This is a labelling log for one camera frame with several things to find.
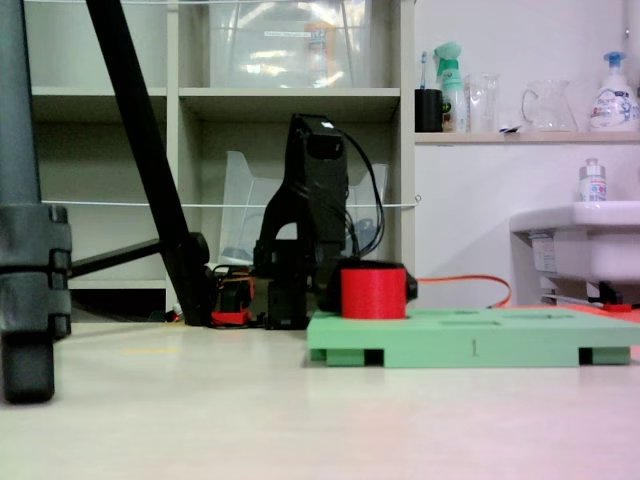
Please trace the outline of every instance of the tripod leg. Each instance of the tripod leg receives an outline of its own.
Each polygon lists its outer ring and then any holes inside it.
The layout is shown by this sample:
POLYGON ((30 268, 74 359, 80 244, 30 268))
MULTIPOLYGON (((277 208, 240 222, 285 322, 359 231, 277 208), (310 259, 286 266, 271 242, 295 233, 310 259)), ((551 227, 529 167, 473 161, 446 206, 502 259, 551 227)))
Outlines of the tripod leg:
POLYGON ((70 333, 66 211, 40 204, 22 0, 0 1, 0 362, 13 403, 54 393, 53 342, 70 333))
POLYGON ((208 324, 211 299, 204 264, 209 252, 204 238, 187 229, 122 5, 87 0, 87 7, 186 323, 208 324))

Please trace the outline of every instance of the pitcher handle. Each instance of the pitcher handle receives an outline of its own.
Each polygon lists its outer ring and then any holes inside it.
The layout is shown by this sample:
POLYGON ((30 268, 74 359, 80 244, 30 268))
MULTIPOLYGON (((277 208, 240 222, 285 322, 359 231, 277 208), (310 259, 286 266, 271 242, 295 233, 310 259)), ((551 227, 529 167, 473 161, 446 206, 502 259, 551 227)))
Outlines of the pitcher handle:
POLYGON ((525 103, 525 101, 526 101, 526 99, 527 99, 527 93, 530 93, 530 94, 531 94, 531 95, 533 95, 536 99, 538 99, 539 97, 538 97, 538 94, 537 94, 536 92, 534 92, 533 90, 531 90, 530 88, 527 88, 527 89, 524 91, 524 93, 522 94, 522 102, 520 103, 520 110, 521 110, 521 112, 522 112, 522 118, 524 118, 524 119, 525 119, 525 121, 526 121, 527 123, 529 123, 529 124, 533 124, 533 121, 532 121, 532 120, 530 120, 530 119, 527 117, 527 114, 525 113, 525 108, 524 108, 524 103, 525 103))

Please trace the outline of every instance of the gray tripod leg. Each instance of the gray tripod leg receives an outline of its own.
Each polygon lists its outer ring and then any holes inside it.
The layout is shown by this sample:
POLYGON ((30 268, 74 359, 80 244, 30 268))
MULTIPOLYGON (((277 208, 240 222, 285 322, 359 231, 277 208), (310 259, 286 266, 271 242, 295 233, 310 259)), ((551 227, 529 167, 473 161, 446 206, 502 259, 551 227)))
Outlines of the gray tripod leg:
POLYGON ((0 363, 11 403, 54 393, 53 342, 70 333, 71 231, 40 202, 22 0, 0 0, 0 363))

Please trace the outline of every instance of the shelf unit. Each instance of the shelf unit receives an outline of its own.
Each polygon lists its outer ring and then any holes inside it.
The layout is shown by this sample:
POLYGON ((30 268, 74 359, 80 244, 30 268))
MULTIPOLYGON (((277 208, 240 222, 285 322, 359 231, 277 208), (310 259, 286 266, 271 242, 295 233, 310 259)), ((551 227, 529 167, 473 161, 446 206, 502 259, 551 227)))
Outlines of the shelf unit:
MULTIPOLYGON (((251 14, 250 9, 279 2, 123 3, 183 203, 223 203, 226 152, 230 150, 243 152, 255 177, 282 178, 293 113, 328 116, 361 143, 373 163, 388 166, 385 203, 414 202, 412 0, 356 2, 371 8, 368 47, 376 68, 367 72, 369 85, 353 88, 343 84, 336 88, 227 88, 215 84, 218 77, 212 65, 219 50, 211 33, 212 9, 242 6, 251 14)), ((145 203, 86 7, 29 2, 27 24, 31 68, 37 73, 32 83, 44 199, 145 203), (45 41, 47 18, 51 19, 49 31, 59 29, 53 35, 61 37, 58 44, 45 41)), ((358 183, 365 169, 355 149, 348 153, 350 181, 358 183)), ((147 208, 68 208, 74 259, 156 236, 147 208)), ((222 210, 185 209, 189 227, 205 235, 212 262, 220 251, 222 210)), ((414 212, 386 212, 381 256, 403 261, 411 269, 414 212)), ((159 258, 98 272, 71 286, 166 286, 167 304, 174 301, 159 258)))
POLYGON ((640 132, 416 133, 416 145, 640 143, 640 132))

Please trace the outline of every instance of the floor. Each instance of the floor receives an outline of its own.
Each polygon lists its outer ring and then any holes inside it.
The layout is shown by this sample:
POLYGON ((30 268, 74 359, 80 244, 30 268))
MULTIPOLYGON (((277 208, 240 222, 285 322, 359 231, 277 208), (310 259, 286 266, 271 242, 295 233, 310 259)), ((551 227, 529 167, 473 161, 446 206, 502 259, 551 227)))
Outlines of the floor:
POLYGON ((0 405, 0 479, 640 478, 640 365, 329 369, 301 333, 80 323, 56 374, 0 405))

